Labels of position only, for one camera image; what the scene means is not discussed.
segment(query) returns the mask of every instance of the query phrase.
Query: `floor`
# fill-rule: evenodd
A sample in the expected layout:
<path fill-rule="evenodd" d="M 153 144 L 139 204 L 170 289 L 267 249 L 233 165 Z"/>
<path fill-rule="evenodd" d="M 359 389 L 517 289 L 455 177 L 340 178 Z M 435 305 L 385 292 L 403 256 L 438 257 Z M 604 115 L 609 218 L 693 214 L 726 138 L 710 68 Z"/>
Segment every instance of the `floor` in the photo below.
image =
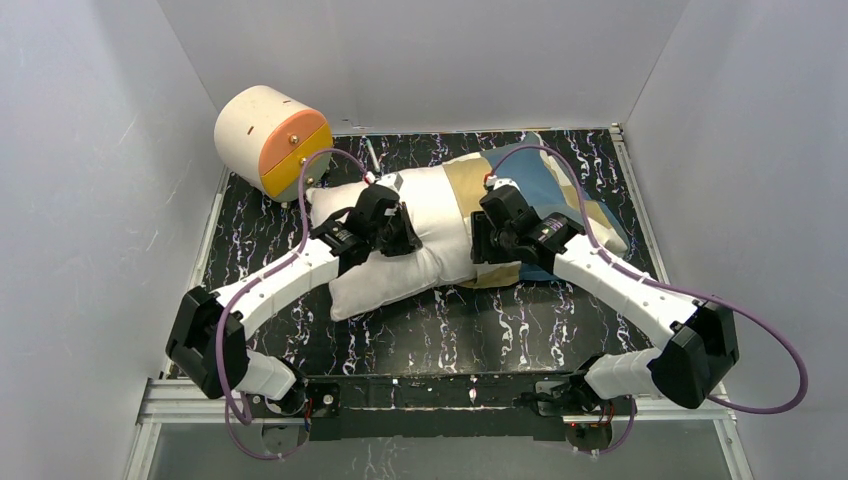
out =
<path fill-rule="evenodd" d="M 442 161 L 519 140 L 522 132 L 370 137 L 386 172 Z M 589 196 L 605 202 L 630 237 L 627 261 L 654 274 L 633 200 L 607 130 L 547 131 L 545 142 L 575 167 Z M 337 148 L 367 158 L 362 137 Z M 356 181 L 337 160 L 322 185 Z M 299 241 L 296 207 L 288 209 L 231 176 L 223 197 L 204 285 L 215 289 L 278 258 Z M 252 348 L 282 356 L 310 375 L 424 374 L 569 370 L 598 352 L 648 346 L 613 310 L 567 282 L 510 288 L 441 287 L 343 322 L 329 318 L 326 286 L 265 323 Z"/>

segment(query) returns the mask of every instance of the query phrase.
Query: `beige cylinder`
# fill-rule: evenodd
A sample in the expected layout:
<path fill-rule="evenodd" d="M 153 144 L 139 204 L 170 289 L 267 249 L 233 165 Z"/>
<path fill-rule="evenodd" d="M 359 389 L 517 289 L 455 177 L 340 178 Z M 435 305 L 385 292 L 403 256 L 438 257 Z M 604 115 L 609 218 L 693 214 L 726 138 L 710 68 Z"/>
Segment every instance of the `beige cylinder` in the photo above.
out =
<path fill-rule="evenodd" d="M 227 167 L 278 201 L 294 200 L 304 160 L 332 144 L 320 112 L 264 85 L 233 97 L 215 122 L 215 148 Z M 323 155 L 307 175 L 318 179 L 328 165 Z"/>

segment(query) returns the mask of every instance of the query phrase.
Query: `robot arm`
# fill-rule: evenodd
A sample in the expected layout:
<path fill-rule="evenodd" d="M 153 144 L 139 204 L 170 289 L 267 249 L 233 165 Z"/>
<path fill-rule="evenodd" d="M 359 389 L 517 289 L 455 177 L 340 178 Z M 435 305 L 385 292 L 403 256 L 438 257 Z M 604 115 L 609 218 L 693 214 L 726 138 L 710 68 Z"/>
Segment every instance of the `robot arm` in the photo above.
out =
<path fill-rule="evenodd" d="M 483 211 L 471 219 L 475 263 L 538 265 L 598 297 L 653 344 L 639 352 L 593 357 L 563 397 L 586 410 L 601 400 L 633 394 L 700 406 L 739 358 L 732 312 L 616 271 L 598 255 L 582 225 L 559 213 L 539 218 L 511 181 L 493 178 L 487 188 L 480 200 Z M 637 278 L 647 277 L 623 260 L 617 263 Z"/>
<path fill-rule="evenodd" d="M 364 263 L 372 251 L 406 255 L 421 247 L 398 192 L 400 175 L 384 175 L 369 185 L 350 209 L 314 228 L 302 252 L 290 252 L 263 269 L 214 292 L 196 287 L 185 294 L 166 353 L 206 394 L 223 395 L 218 380 L 215 326 L 242 286 L 261 279 L 244 294 L 225 324 L 222 357 L 234 389 L 280 400 L 297 380 L 283 361 L 247 348 L 247 339 L 283 307 L 313 288 Z M 340 218 L 347 215 L 343 223 Z M 290 264 L 272 274 L 282 263 Z"/>

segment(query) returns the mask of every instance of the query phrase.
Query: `white wall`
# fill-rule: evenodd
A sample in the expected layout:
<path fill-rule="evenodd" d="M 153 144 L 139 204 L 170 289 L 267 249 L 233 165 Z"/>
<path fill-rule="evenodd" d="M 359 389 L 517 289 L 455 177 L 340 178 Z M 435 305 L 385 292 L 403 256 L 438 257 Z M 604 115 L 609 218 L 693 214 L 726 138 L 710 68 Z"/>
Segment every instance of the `white wall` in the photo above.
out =
<path fill-rule="evenodd" d="M 777 324 L 810 369 L 779 417 L 740 415 L 757 478 L 845 478 L 848 3 L 693 0 L 626 124 L 672 279 Z M 782 403 L 797 374 L 738 321 L 734 400 Z"/>
<path fill-rule="evenodd" d="M 159 0 L 221 108 L 267 84 L 337 132 L 625 119 L 688 0 Z"/>
<path fill-rule="evenodd" d="M 0 6 L 0 470 L 123 473 L 221 162 L 155 0 Z"/>

